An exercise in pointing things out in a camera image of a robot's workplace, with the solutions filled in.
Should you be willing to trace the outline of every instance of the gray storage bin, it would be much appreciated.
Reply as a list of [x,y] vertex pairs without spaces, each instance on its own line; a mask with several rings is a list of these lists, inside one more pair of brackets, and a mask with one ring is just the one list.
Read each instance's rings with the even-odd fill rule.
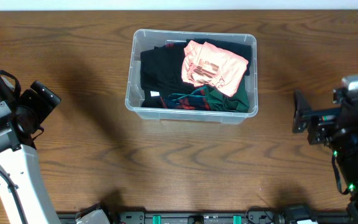
[[[155,46],[160,47],[169,43],[186,42],[186,39],[195,38],[224,40],[252,46],[253,61],[250,66],[250,75],[246,77],[245,86],[249,100],[248,113],[171,110],[141,107],[142,102],[144,101],[144,91],[140,87],[140,53],[145,50],[151,50]],[[255,37],[250,34],[218,34],[147,29],[137,30],[134,34],[134,41],[132,44],[125,105],[129,110],[135,111],[142,119],[183,119],[239,124],[246,118],[255,116],[258,112],[257,52]]]

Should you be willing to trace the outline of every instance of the plaid fabric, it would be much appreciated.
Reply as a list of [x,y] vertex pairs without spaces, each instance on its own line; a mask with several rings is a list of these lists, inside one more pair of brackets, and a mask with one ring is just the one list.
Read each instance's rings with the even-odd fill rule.
[[201,87],[189,95],[174,93],[168,98],[161,97],[162,106],[166,109],[209,111],[211,108],[206,101],[205,88]]

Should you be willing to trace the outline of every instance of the green fabric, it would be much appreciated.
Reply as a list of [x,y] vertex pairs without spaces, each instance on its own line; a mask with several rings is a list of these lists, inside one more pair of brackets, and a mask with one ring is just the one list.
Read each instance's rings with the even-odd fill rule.
[[221,93],[217,88],[207,85],[206,99],[211,111],[227,111],[247,113],[249,102],[246,92],[245,76],[242,77],[237,93],[228,97]]

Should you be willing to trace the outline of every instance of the wood grain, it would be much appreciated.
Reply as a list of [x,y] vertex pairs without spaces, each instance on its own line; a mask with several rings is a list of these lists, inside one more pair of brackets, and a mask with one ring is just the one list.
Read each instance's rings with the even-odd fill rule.
[[[137,29],[253,34],[259,112],[241,125],[146,121],[124,106]],[[59,212],[100,200],[147,210],[343,209],[331,152],[292,134],[292,93],[332,107],[358,73],[358,11],[0,12],[0,69],[63,99],[37,139]],[[0,223],[7,223],[0,201]]]

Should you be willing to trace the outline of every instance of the pink fabric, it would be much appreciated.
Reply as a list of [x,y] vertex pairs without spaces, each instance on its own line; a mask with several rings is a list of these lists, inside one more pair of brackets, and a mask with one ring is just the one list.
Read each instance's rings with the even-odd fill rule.
[[247,70],[247,64],[245,58],[228,50],[191,40],[185,47],[181,78],[194,86],[215,86],[221,93],[233,96]]

